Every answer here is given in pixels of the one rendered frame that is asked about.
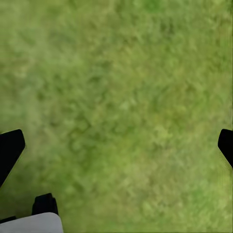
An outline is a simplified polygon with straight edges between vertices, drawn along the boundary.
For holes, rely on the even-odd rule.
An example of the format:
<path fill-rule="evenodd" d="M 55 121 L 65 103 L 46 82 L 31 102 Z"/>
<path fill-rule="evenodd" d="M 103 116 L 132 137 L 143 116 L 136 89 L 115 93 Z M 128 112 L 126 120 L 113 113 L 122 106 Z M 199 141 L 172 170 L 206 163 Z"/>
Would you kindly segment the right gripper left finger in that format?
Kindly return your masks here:
<path fill-rule="evenodd" d="M 0 187 L 25 149 L 21 129 L 0 134 Z"/>

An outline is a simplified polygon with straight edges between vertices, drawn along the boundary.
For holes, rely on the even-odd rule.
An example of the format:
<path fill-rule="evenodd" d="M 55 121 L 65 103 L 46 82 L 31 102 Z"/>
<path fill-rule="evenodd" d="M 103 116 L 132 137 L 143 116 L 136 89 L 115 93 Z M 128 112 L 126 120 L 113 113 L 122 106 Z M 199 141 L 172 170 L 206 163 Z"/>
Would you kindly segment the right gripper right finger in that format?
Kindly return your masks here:
<path fill-rule="evenodd" d="M 227 129 L 221 130 L 218 147 L 233 167 L 233 131 Z"/>

